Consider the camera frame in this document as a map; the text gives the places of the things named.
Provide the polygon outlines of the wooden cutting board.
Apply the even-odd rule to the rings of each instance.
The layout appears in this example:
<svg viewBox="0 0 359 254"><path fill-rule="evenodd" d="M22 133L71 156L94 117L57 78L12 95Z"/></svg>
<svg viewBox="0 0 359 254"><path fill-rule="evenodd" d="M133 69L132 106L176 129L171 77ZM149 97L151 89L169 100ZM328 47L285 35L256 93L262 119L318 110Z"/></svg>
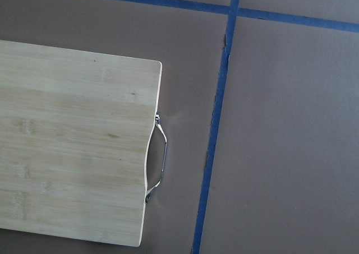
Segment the wooden cutting board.
<svg viewBox="0 0 359 254"><path fill-rule="evenodd" d="M1 41L1 228L137 247L162 64Z"/></svg>

